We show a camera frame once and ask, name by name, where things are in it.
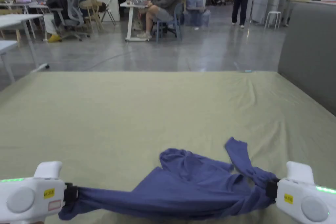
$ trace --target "gray shorts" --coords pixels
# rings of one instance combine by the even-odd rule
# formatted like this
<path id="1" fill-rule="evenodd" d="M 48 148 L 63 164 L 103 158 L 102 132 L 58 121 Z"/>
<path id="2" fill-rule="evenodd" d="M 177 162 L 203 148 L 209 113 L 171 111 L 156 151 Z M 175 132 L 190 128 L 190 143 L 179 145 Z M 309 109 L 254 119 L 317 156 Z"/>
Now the gray shorts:
<path id="1" fill-rule="evenodd" d="M 174 19 L 166 10 L 162 8 L 158 8 L 158 13 L 154 17 L 154 21 L 156 22 L 157 20 L 161 20 L 163 22 L 169 22 Z"/>

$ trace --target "blue chair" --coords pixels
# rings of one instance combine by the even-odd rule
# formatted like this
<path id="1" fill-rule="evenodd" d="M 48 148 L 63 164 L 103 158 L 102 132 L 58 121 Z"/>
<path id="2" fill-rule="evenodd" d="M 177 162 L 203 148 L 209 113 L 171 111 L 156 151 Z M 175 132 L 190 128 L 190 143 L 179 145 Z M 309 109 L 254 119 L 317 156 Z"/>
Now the blue chair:
<path id="1" fill-rule="evenodd" d="M 173 32 L 178 39 L 182 40 L 182 33 L 181 33 L 181 15 L 182 15 L 182 3 L 176 5 L 174 10 L 174 19 L 169 22 L 163 22 L 161 20 L 157 20 L 157 29 L 156 29 L 156 43 L 158 43 L 158 37 L 162 37 L 163 34 L 163 25 L 166 24 L 167 26 L 173 25 L 174 31 Z"/>

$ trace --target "yellow shoe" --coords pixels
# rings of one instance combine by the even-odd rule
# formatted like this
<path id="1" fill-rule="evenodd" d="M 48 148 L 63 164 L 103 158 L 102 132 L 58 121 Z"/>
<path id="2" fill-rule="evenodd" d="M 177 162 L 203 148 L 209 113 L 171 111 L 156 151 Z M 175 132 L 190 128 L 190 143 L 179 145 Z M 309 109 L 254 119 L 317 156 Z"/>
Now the yellow shoe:
<path id="1" fill-rule="evenodd" d="M 48 43 L 54 43 L 54 42 L 58 42 L 60 41 L 62 38 L 57 35 L 57 34 L 52 34 L 52 36 L 50 37 L 50 39 L 48 39 Z"/>

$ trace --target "white table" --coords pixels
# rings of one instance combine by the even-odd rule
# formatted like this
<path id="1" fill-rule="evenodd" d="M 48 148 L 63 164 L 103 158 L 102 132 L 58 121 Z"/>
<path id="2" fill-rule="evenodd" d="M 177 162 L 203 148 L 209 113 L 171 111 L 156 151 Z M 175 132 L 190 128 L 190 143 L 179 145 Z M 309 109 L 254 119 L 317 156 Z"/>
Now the white table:
<path id="1" fill-rule="evenodd" d="M 29 14 L 28 13 L 28 7 L 31 8 L 31 5 L 36 5 L 36 4 L 32 4 L 32 3 L 0 3 L 0 6 L 8 7 L 10 10 L 12 9 L 12 7 L 23 7 L 25 9 L 24 14 Z M 31 27 L 32 35 L 33 35 L 34 39 L 36 39 L 31 19 L 29 20 L 29 25 Z"/>
<path id="2" fill-rule="evenodd" d="M 11 66 L 9 64 L 9 62 L 7 61 L 7 57 L 6 57 L 6 52 L 8 52 L 9 50 L 15 48 L 17 46 L 17 41 L 0 41 L 0 56 L 1 56 L 1 60 L 3 62 L 3 65 L 6 69 L 6 71 L 8 72 L 8 75 L 10 77 L 10 81 L 12 83 L 15 82 L 14 79 L 14 75 L 11 69 Z"/>
<path id="3" fill-rule="evenodd" d="M 20 23 L 23 25 L 24 29 L 25 29 L 25 33 L 28 39 L 28 44 L 30 47 L 30 52 L 32 55 L 32 59 L 34 61 L 35 64 L 35 69 L 32 72 L 37 72 L 40 71 L 41 69 L 48 69 L 49 65 L 44 63 L 42 65 L 39 65 L 38 60 L 37 60 L 37 56 L 36 56 L 36 52 L 34 49 L 34 46 L 32 44 L 32 39 L 30 37 L 29 34 L 29 30 L 28 30 L 28 26 L 26 21 L 28 20 L 32 20 L 34 18 L 38 18 L 43 16 L 42 14 L 10 14 L 10 15 L 2 15 L 0 16 L 0 29 L 5 29 L 11 26 L 15 26 L 15 25 L 19 25 Z"/>
<path id="4" fill-rule="evenodd" d="M 134 5 L 133 3 L 127 4 L 126 2 L 123 2 L 120 6 L 125 7 L 125 8 L 129 8 L 127 37 L 125 38 L 126 42 L 128 42 L 128 41 L 137 41 L 137 42 L 148 41 L 147 38 L 131 37 L 134 9 L 135 8 L 136 9 L 145 9 L 145 8 L 148 8 L 148 6 Z"/>
<path id="5" fill-rule="evenodd" d="M 284 19 L 284 25 L 288 26 L 287 22 L 291 13 L 291 10 L 294 8 L 295 4 L 297 3 L 308 3 L 308 4 L 324 4 L 324 5 L 332 5 L 336 6 L 335 2 L 326 2 L 326 1 L 312 1 L 312 0 L 286 0 L 287 8 L 285 13 L 283 14 Z"/>
<path id="6" fill-rule="evenodd" d="M 31 3 L 0 3 L 0 6 L 7 7 L 10 10 L 12 9 L 12 7 L 24 7 L 25 8 L 24 14 L 29 14 L 28 13 L 28 7 L 30 9 L 40 9 L 43 15 L 45 14 L 46 11 L 48 11 L 50 13 L 52 13 L 52 11 L 57 11 L 57 13 L 60 16 L 60 18 L 61 19 L 63 18 L 62 14 L 61 14 L 61 11 L 63 9 L 50 9 L 50 8 L 48 8 L 47 5 L 41 5 L 41 4 L 38 4 L 37 2 L 31 2 Z M 32 21 L 31 21 L 31 19 L 29 20 L 29 24 L 30 24 L 30 27 L 31 27 L 32 35 L 36 39 L 35 32 L 34 32 L 34 30 L 32 28 Z M 44 41 L 47 41 L 47 31 L 45 31 Z"/>

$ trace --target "yellow label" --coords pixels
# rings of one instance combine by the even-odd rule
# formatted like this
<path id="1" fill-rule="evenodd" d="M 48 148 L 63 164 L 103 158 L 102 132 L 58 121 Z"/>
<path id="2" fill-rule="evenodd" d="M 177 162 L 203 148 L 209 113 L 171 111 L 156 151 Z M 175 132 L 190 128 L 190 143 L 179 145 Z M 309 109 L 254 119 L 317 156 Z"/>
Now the yellow label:
<path id="1" fill-rule="evenodd" d="M 44 199 L 52 198 L 55 196 L 55 188 L 48 189 L 44 191 Z"/>
<path id="2" fill-rule="evenodd" d="M 292 195 L 284 194 L 284 200 L 289 204 L 293 204 L 293 196 Z"/>

